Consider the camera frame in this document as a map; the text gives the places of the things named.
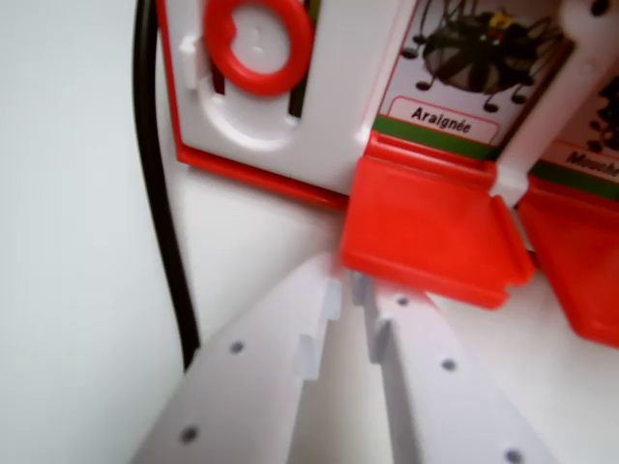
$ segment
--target label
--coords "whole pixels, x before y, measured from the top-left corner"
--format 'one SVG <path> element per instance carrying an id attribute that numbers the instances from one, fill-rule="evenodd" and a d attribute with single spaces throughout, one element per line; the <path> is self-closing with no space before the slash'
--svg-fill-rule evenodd
<path id="1" fill-rule="evenodd" d="M 604 76 L 531 172 L 619 200 L 619 63 Z"/>
<path id="2" fill-rule="evenodd" d="M 420 0 L 374 128 L 496 159 L 561 62 L 566 42 L 554 21 L 559 4 Z"/>
<path id="3" fill-rule="evenodd" d="M 389 116 L 486 144 L 492 143 L 500 130 L 499 125 L 492 121 L 406 97 L 394 99 Z"/>

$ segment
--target white surface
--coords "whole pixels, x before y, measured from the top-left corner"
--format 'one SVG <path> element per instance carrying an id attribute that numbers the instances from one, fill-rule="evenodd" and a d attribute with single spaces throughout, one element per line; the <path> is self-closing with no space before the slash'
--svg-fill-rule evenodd
<path id="1" fill-rule="evenodd" d="M 178 53 L 183 64 L 182 77 L 185 87 L 190 90 L 197 89 L 197 79 L 202 73 L 200 67 L 204 66 L 204 57 L 197 51 L 200 47 L 199 41 L 200 39 L 194 36 L 186 36 L 178 46 Z"/>
<path id="2" fill-rule="evenodd" d="M 619 350 L 578 337 L 543 275 L 496 312 L 433 299 L 558 462 L 617 462 Z"/>
<path id="3" fill-rule="evenodd" d="M 203 0 L 167 1 L 176 98 L 183 141 L 326 189 L 348 192 L 357 159 L 382 98 L 414 0 L 322 0 L 301 120 L 290 116 L 288 94 L 261 98 L 225 82 L 215 93 L 208 69 L 194 91 L 184 85 L 185 37 L 202 36 Z M 284 27 L 252 5 L 235 15 L 240 33 L 233 48 L 252 67 L 269 69 L 287 56 L 277 41 Z M 260 52 L 255 42 L 258 40 Z M 196 48 L 206 53 L 204 45 Z"/>
<path id="4" fill-rule="evenodd" d="M 312 257 L 206 343 L 134 463 L 284 464 L 303 385 L 340 315 L 333 269 L 332 254 Z"/>
<path id="5" fill-rule="evenodd" d="M 575 49 L 497 162 L 491 194 L 501 195 L 509 207 L 528 190 L 529 170 L 616 60 L 617 50 L 608 44 L 619 42 L 619 4 L 610 5 L 606 14 L 594 17 L 590 2 L 564 1 L 559 20 Z"/>
<path id="6" fill-rule="evenodd" d="M 0 462 L 133 455 L 182 372 L 133 128 L 134 2 L 2 2 Z"/>
<path id="7" fill-rule="evenodd" d="M 425 293 L 366 283 L 368 345 L 382 367 L 396 464 L 556 462 Z"/>

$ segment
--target white background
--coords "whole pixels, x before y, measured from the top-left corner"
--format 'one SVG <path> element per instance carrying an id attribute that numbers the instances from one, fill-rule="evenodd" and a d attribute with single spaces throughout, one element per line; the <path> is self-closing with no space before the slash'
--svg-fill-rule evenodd
<path id="1" fill-rule="evenodd" d="M 133 2 L 4 3 L 0 462 L 127 462 L 181 378 L 133 134 Z M 342 218 L 177 163 L 160 90 L 171 199 L 208 337 L 335 248 Z M 438 301 L 560 462 L 617 462 L 619 351 L 575 336 L 542 275 L 515 293 L 498 312 Z M 330 328 L 291 462 L 389 462 L 362 324 L 349 307 Z"/>

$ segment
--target green stripe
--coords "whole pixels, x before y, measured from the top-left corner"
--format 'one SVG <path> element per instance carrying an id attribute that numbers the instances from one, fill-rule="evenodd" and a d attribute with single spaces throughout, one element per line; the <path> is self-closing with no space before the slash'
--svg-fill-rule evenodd
<path id="1" fill-rule="evenodd" d="M 496 160 L 501 152 L 499 147 L 474 142 L 467 138 L 441 132 L 440 130 L 416 126 L 398 119 L 381 116 L 380 114 L 376 116 L 373 128 L 393 137 L 421 143 L 446 152 L 465 155 L 475 160 Z"/>
<path id="2" fill-rule="evenodd" d="M 619 200 L 619 185 L 584 172 L 574 171 L 569 167 L 540 160 L 531 169 L 531 174 L 540 179 L 587 191 L 603 198 Z"/>

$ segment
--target white wall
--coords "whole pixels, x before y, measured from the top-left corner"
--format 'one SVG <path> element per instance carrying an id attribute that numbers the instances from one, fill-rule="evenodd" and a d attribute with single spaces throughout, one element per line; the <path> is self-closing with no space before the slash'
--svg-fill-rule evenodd
<path id="1" fill-rule="evenodd" d="M 0 10 L 0 462 L 123 463 L 182 372 L 133 129 L 134 2 Z"/>

